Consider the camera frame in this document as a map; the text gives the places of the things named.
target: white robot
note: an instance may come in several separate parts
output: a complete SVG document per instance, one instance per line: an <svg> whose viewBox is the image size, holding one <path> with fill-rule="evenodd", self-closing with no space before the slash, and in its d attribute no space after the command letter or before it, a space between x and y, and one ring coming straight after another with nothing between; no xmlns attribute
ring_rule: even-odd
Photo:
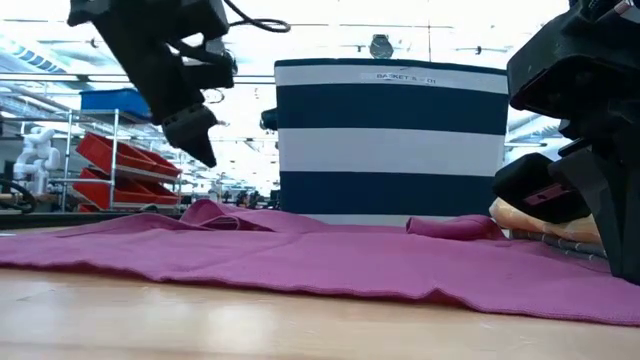
<svg viewBox="0 0 640 360"><path fill-rule="evenodd" d="M41 195L47 192L49 170L57 170L60 167L60 151L51 146L51 139L55 130L43 127L34 127L31 134L24 136L22 154L18 156L13 166L15 180L24 180L27 175L33 175L33 179L27 182L25 187L33 195ZM33 164L28 161L36 157Z"/></svg>

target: beige fabric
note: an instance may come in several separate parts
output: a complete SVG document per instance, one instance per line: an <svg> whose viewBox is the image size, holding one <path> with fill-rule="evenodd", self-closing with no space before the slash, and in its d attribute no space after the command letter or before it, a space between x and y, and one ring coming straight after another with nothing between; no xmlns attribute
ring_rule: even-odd
<svg viewBox="0 0 640 360"><path fill-rule="evenodd" d="M491 205L489 212L498 225L506 229L520 229L552 234L563 239L577 242L591 244L602 243L596 224L593 221L593 216L574 220L566 224L551 224L531 217L499 198Z"/></svg>

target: blue and white striped basket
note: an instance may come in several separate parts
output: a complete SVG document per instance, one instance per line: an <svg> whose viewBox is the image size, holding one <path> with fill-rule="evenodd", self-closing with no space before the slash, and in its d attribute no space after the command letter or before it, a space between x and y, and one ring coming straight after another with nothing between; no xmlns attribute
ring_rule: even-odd
<svg viewBox="0 0 640 360"><path fill-rule="evenodd" d="M422 61L276 62L281 206L333 224L486 214L505 71Z"/></svg>

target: table surface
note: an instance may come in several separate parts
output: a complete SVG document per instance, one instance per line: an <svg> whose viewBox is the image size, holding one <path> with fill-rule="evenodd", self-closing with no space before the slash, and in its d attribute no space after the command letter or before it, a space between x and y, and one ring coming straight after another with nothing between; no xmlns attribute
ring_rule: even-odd
<svg viewBox="0 0 640 360"><path fill-rule="evenodd" d="M636 328L7 269L0 270L0 319L0 359L12 360L623 360L640 353Z"/></svg>

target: pink cloth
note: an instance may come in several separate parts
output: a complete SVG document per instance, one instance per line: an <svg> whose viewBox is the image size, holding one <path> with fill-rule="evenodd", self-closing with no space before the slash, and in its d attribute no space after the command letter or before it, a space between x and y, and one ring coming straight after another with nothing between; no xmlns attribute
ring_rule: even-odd
<svg viewBox="0 0 640 360"><path fill-rule="evenodd" d="M0 265L153 281L457 303L482 312L640 325L640 287L607 264L507 240L483 216L407 228L333 226L209 201L0 240Z"/></svg>

